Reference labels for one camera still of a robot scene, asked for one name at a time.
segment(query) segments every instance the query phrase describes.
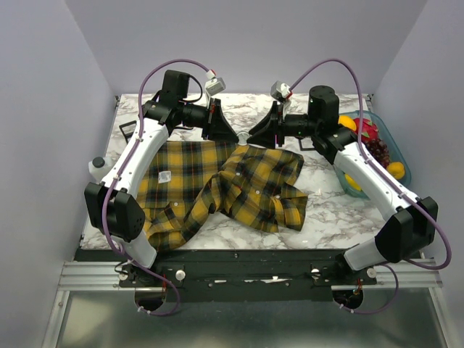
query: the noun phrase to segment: black bottle cap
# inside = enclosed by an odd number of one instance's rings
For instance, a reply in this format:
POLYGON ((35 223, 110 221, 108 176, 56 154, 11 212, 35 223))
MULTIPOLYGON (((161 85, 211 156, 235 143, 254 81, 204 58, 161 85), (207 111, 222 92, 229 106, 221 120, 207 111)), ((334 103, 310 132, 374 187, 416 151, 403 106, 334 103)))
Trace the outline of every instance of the black bottle cap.
POLYGON ((94 165, 95 168, 103 167, 104 166, 103 157, 95 157, 94 160, 92 161, 92 165, 94 165))

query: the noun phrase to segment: white marble surface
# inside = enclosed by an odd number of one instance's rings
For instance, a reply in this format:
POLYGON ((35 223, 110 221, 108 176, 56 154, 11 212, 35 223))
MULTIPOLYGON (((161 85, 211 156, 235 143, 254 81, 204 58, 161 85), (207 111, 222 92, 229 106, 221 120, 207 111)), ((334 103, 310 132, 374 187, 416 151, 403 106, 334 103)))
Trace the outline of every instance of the white marble surface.
MULTIPOLYGON (((264 94, 221 94, 223 112, 235 131, 247 131, 268 112, 272 98, 264 94)), ((359 109, 357 97, 339 95, 340 112, 359 109)), ((307 110, 307 94, 296 94, 290 113, 307 110)), ((137 95, 123 95, 115 118, 107 155, 117 159, 125 147, 119 125, 137 118, 137 95)), ((170 140, 201 141, 201 129, 175 130, 170 140)), ((305 146, 311 140, 305 139, 305 146)), ((300 249, 347 248, 377 234, 384 224, 370 201, 346 195, 332 166, 317 152, 300 152, 298 141, 287 138, 284 149, 301 153, 304 166, 295 186, 308 193, 306 218, 298 232, 279 227, 279 233, 264 233, 216 213, 181 249, 300 249)), ((104 236, 88 219, 81 246, 109 249, 104 236)))

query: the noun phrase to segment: white wall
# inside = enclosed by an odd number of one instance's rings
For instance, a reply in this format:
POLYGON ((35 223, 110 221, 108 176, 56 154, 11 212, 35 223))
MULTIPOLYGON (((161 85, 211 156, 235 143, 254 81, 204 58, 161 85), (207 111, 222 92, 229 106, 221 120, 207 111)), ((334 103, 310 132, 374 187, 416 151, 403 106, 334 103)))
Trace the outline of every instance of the white wall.
POLYGON ((0 8, 0 347, 40 347, 114 97, 62 0, 0 8))
MULTIPOLYGON (((430 0, 378 88, 382 116, 413 172, 414 191, 439 203, 452 244, 444 293, 464 341, 464 2, 430 0)), ((444 247, 428 250, 437 261, 444 247)))
MULTIPOLYGON (((197 59, 231 92, 269 92, 310 65, 345 59, 372 93, 426 0, 66 0, 111 87, 138 91, 145 75, 173 58, 197 59)), ((197 68, 181 67, 199 78, 197 68)), ((148 85, 154 92, 162 74, 148 85)), ((324 83, 355 91, 343 67, 317 70, 300 91, 324 83)))

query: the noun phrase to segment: fruit basket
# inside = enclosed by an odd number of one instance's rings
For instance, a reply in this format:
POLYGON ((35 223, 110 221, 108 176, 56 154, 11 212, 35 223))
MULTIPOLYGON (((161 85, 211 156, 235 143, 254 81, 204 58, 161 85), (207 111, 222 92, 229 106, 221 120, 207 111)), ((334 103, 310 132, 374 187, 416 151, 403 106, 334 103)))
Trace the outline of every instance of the fruit basket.
MULTIPOLYGON (((353 127, 357 127, 359 124, 359 111, 346 112, 343 115, 346 115, 356 121, 356 126, 353 124, 353 127)), ((395 168, 400 167, 401 169, 404 169, 404 175, 397 180, 403 186, 408 187, 411 183, 411 172, 384 122, 379 116, 369 111, 364 111, 364 120, 365 123, 362 125, 362 142, 366 145, 374 158, 382 164, 382 166, 388 167, 388 165, 391 165, 388 169, 391 174, 395 168)), ((359 191, 359 187, 356 187, 356 183, 354 183, 350 177, 347 178, 345 173, 337 167, 335 167, 335 173, 340 181, 341 187, 346 193, 354 197, 368 198, 363 191, 359 191)))

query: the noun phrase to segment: yellow plaid shirt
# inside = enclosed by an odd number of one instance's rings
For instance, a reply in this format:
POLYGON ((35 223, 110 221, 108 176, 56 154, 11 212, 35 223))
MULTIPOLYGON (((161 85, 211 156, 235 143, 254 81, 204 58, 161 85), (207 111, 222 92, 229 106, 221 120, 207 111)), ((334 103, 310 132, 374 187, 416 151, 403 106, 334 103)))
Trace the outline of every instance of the yellow plaid shirt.
POLYGON ((138 190, 150 244, 158 251, 178 248, 214 212, 265 232, 278 225, 300 231, 307 195, 293 185, 302 166, 301 155, 285 150, 168 141, 138 190), (169 172, 170 180, 163 178, 169 172))

